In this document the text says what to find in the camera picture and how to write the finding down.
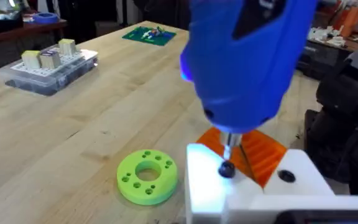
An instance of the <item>wooden table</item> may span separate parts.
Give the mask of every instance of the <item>wooden table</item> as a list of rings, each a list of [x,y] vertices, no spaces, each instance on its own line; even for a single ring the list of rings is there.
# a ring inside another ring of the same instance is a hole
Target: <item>wooden table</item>
[[[180,78],[188,33],[165,27],[177,35],[159,47],[121,38],[133,28],[80,44],[99,52],[99,65],[56,95],[0,81],[0,223],[185,222],[186,145],[210,127],[193,85]],[[297,73],[260,130],[287,147],[299,143],[304,112],[319,108],[317,85]],[[117,191],[118,164],[139,149],[177,163],[177,190],[162,205],[134,205]]]
[[[26,35],[62,29],[65,26],[67,26],[67,21],[63,19],[53,24],[31,24],[25,22],[21,28],[0,33],[0,41],[12,40]]]

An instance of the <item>blue casing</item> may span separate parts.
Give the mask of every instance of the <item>blue casing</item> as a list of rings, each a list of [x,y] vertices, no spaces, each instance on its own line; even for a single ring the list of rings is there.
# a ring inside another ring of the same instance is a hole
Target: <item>blue casing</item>
[[[258,0],[191,0],[181,55],[208,119],[230,133],[249,132],[277,114],[316,7],[316,0],[287,0],[281,16],[234,40],[245,1]]]

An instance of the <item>black screw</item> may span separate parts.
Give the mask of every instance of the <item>black screw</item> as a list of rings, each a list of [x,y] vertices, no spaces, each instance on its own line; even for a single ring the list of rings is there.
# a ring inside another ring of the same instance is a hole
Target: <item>black screw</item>
[[[234,164],[230,161],[224,161],[219,167],[218,172],[222,177],[225,178],[233,178],[234,174],[236,174]]]
[[[278,177],[287,183],[294,183],[296,181],[295,175],[288,170],[280,170],[278,172]]]

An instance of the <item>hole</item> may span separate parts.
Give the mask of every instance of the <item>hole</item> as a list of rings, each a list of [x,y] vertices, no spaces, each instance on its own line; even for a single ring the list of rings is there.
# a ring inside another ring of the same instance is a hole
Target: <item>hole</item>
[[[135,182],[134,183],[134,188],[139,188],[140,187],[140,183],[139,182]]]
[[[150,195],[150,194],[152,194],[153,193],[153,190],[152,189],[146,189],[146,194],[148,194],[148,195]]]
[[[135,168],[136,176],[140,180],[153,181],[161,174],[161,167],[154,161],[143,161]]]
[[[214,113],[212,113],[212,111],[210,111],[208,109],[204,109],[204,114],[208,119],[214,118]]]
[[[295,175],[288,170],[280,170],[278,176],[287,183],[294,183],[296,181]]]

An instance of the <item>green 3d printed part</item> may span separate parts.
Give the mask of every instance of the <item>green 3d printed part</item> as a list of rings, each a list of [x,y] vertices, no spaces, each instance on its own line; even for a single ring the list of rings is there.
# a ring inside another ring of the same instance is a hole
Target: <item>green 3d printed part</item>
[[[137,174],[146,169],[159,176],[141,180]],[[117,184],[122,195],[139,205],[155,205],[168,199],[177,185],[177,166],[173,159],[156,150],[141,150],[127,156],[117,169]]]

